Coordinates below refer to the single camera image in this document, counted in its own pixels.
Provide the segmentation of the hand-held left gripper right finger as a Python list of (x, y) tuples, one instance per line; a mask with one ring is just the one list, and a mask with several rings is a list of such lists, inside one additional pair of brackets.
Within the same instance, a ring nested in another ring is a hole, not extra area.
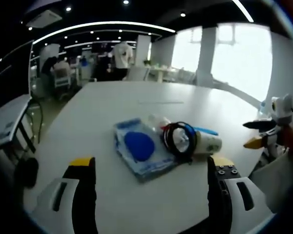
[(274, 217), (265, 194), (233, 162), (209, 156), (209, 234), (256, 234)]

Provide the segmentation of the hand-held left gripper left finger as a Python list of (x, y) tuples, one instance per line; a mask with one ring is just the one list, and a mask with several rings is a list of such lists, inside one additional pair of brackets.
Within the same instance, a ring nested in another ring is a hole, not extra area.
[(72, 161), (40, 193), (32, 217), (45, 234), (97, 234), (96, 161)]

